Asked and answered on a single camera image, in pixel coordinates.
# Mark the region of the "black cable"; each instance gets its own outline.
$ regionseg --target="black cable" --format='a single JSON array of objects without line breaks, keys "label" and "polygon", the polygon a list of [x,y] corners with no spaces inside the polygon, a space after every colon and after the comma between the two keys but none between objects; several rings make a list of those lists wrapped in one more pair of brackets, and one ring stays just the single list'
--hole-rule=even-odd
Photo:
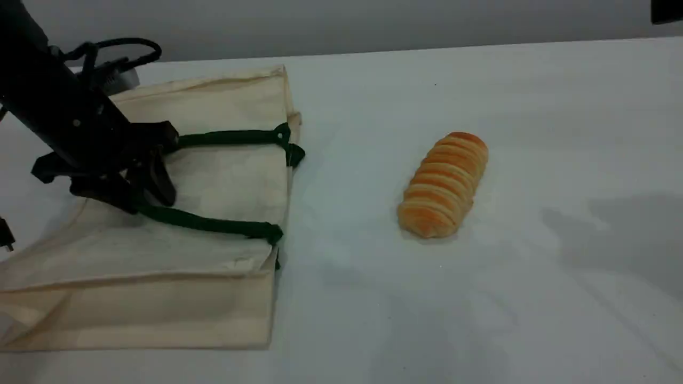
[{"label": "black cable", "polygon": [[149,64],[153,61],[159,60],[159,58],[161,57],[161,46],[151,40],[143,38],[118,38],[101,41],[96,45],[100,49],[118,45],[144,45],[150,47],[151,49],[154,49],[152,53],[142,55],[135,60],[122,64],[119,68],[120,72],[126,72],[127,70],[131,70],[135,67],[139,67],[144,64]]},{"label": "black cable", "polygon": [[159,57],[161,57],[161,46],[151,40],[143,38],[118,38],[103,40],[97,43],[85,42],[69,53],[60,53],[60,59],[62,61],[72,61],[78,60],[82,56],[85,56],[83,61],[83,69],[81,70],[79,78],[84,84],[86,84],[86,86],[92,87],[94,85],[93,74],[97,69],[95,67],[95,62],[97,60],[99,50],[119,45],[144,45],[150,47],[154,51],[148,53],[147,55],[142,55],[132,61],[128,61],[128,58],[125,57],[122,62],[110,65],[107,68],[108,73],[111,73],[114,70],[118,70],[119,73],[123,73],[135,67],[156,61],[159,59]]}]

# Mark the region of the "pastry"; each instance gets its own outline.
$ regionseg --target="pastry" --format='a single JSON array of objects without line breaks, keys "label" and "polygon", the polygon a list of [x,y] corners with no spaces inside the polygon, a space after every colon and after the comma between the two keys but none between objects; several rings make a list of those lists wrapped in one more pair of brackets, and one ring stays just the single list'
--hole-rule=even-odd
[{"label": "pastry", "polygon": [[455,233],[472,208],[487,161],[486,144],[470,133],[437,141],[403,193],[400,227],[423,238]]}]

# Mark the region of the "black object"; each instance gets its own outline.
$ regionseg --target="black object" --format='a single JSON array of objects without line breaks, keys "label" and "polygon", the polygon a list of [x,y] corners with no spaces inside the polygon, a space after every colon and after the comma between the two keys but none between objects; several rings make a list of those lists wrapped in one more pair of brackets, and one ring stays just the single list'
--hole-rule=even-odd
[{"label": "black object", "polygon": [[[62,53],[48,45],[47,37],[20,0],[0,0],[0,39],[5,51],[11,53],[8,59],[0,60],[3,110],[12,112],[54,150],[36,160],[31,170],[36,178],[50,183],[56,176],[68,176],[74,195],[171,225],[263,238],[271,245],[283,236],[278,225],[204,218],[153,205],[145,195],[163,206],[173,205],[176,189],[163,156],[190,146],[277,144],[285,151],[287,166],[296,167],[305,152],[289,142],[287,123],[273,131],[222,131],[183,137],[170,122],[131,123],[107,94],[137,82],[137,75],[126,74],[161,56],[156,43],[122,38],[86,42]],[[123,57],[95,65],[100,49],[121,44],[142,44],[153,51],[135,60]],[[78,74],[64,65],[81,57],[83,69]],[[4,226],[5,232],[0,228],[0,245],[9,249],[14,237],[7,223]]]},{"label": "black object", "polygon": [[15,243],[14,236],[7,221],[0,217],[0,247],[5,247],[8,251],[14,251],[12,246]]},{"label": "black object", "polygon": [[683,1],[651,0],[650,20],[652,24],[668,24],[683,20]]},{"label": "black object", "polygon": [[[0,1],[0,39],[7,54],[0,60],[0,103],[54,150],[36,161],[33,175],[42,182],[69,176],[73,194],[129,213],[136,213],[134,199],[145,190],[173,205],[176,190],[162,155],[177,144],[178,132],[168,122],[129,122],[103,90],[123,72],[158,59],[159,45],[123,38],[62,53],[48,45],[20,0]],[[121,44],[143,44],[153,52],[95,65],[100,49]],[[83,56],[78,74],[64,64]]]}]

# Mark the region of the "black connector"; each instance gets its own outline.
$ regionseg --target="black connector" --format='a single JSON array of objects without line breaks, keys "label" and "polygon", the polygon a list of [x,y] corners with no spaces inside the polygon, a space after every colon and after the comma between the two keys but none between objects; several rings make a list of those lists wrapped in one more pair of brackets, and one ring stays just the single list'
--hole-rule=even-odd
[{"label": "black connector", "polygon": [[5,247],[9,252],[14,251],[12,244],[15,243],[14,236],[7,225],[7,221],[0,217],[0,247]]}]

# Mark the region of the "white tablecloth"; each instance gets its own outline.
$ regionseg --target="white tablecloth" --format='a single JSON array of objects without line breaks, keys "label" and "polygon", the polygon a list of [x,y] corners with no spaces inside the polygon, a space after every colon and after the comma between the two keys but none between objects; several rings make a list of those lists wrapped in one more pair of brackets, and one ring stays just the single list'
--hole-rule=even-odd
[{"label": "white tablecloth", "polygon": [[[284,63],[305,116],[269,351],[0,355],[8,383],[680,383],[683,38],[152,64],[145,84]],[[444,134],[490,148],[454,238],[395,206]],[[0,123],[24,247],[68,181]]]}]

